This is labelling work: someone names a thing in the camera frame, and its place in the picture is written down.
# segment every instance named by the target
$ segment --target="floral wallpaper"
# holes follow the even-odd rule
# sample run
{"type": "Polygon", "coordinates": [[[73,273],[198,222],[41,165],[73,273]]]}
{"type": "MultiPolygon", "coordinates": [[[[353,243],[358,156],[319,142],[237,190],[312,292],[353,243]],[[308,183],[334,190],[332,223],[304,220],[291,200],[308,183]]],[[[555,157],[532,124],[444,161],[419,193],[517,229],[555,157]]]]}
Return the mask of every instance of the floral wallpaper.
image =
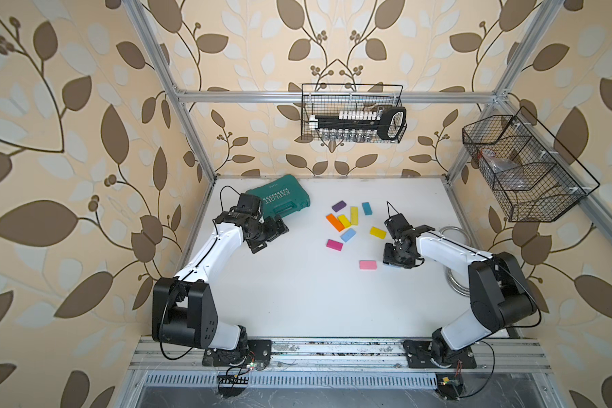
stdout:
{"type": "MultiPolygon", "coordinates": [[[[594,194],[612,210],[612,1],[565,1],[510,97],[600,180],[594,194]]],[[[543,311],[525,334],[542,342],[566,400],[612,408],[612,246],[578,207],[555,223],[506,222],[472,165],[455,188],[483,247],[522,263],[543,311]]]]}
{"type": "Polygon", "coordinates": [[[175,272],[207,183],[147,60],[119,2],[0,1],[0,407],[112,404],[175,272]]]}
{"type": "Polygon", "coordinates": [[[478,118],[475,104],[407,104],[400,143],[324,142],[300,135],[291,105],[196,103],[189,106],[209,158],[222,175],[403,176],[446,174],[461,129],[478,118]]]}
{"type": "Polygon", "coordinates": [[[541,1],[142,4],[175,81],[187,90],[382,82],[407,91],[491,91],[541,1]]]}

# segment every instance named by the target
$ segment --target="black wire basket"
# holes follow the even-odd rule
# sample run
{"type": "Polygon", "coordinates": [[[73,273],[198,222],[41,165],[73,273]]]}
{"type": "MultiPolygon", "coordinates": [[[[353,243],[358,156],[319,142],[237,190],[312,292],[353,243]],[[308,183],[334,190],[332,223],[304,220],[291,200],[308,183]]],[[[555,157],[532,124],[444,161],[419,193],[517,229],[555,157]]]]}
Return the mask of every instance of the black wire basket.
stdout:
{"type": "MultiPolygon", "coordinates": [[[[544,147],[530,131],[530,111],[494,115],[463,127],[463,144],[474,166],[494,192],[512,222],[556,221],[600,186],[598,180],[562,142],[563,155],[571,157],[590,180],[577,180],[560,153],[544,147]]],[[[539,125],[555,137],[539,121],[539,125]]]]}
{"type": "Polygon", "coordinates": [[[302,84],[302,139],[399,143],[406,131],[401,85],[302,84]]]}

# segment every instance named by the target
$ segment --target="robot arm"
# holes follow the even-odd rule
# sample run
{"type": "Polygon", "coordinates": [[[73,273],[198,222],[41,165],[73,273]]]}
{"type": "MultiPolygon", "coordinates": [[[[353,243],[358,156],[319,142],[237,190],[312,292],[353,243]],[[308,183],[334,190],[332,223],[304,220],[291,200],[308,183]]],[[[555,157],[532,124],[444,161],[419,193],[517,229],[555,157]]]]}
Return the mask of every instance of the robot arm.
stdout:
{"type": "Polygon", "coordinates": [[[172,278],[160,278],[152,294],[152,338],[163,343],[218,349],[222,361],[247,355],[247,333],[218,319],[210,284],[243,242],[252,253],[287,233],[281,217],[261,222],[261,200],[240,194],[238,204],[213,220],[214,231],[188,264],[172,278]]]}
{"type": "Polygon", "coordinates": [[[403,214],[391,216],[385,225],[395,241],[385,246],[385,264],[409,269],[430,258],[469,275],[471,308],[432,334],[431,359],[438,366],[448,366],[465,347],[537,311],[522,269],[511,254],[471,248],[434,233],[427,225],[413,228],[403,214]]]}

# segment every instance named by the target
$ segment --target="metal grate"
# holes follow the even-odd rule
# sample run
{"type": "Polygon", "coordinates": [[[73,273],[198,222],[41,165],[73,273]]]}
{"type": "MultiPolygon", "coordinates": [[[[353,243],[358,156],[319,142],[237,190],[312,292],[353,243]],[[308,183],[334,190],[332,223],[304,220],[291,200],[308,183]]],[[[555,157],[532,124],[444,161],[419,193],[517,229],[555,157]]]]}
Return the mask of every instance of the metal grate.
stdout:
{"type": "Polygon", "coordinates": [[[600,184],[558,140],[560,153],[546,149],[525,121],[521,110],[514,116],[490,116],[463,127],[463,144],[509,221],[549,223],[600,184]],[[578,163],[595,186],[573,178],[560,164],[558,154],[569,163],[578,163]]]}
{"type": "Polygon", "coordinates": [[[400,85],[303,84],[302,140],[399,143],[406,131],[400,85]]]}
{"type": "MultiPolygon", "coordinates": [[[[145,384],[151,387],[217,387],[218,374],[189,373],[186,371],[155,370],[149,373],[145,384]]],[[[254,371],[246,377],[248,387],[254,388],[360,388],[434,390],[437,388],[433,373],[304,373],[254,371]]]]}

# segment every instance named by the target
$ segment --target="vent grille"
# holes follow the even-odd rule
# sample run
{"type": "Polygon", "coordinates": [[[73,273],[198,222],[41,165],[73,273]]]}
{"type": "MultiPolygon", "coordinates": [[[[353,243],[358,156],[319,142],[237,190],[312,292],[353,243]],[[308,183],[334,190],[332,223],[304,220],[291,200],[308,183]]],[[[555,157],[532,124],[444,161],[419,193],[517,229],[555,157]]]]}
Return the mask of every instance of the vent grille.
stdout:
{"type": "MultiPolygon", "coordinates": [[[[190,373],[155,370],[146,378],[150,387],[216,387],[218,372],[190,373]]],[[[248,374],[249,387],[254,388],[361,388],[361,389],[426,389],[437,388],[432,373],[302,373],[261,372],[248,374]]]]}

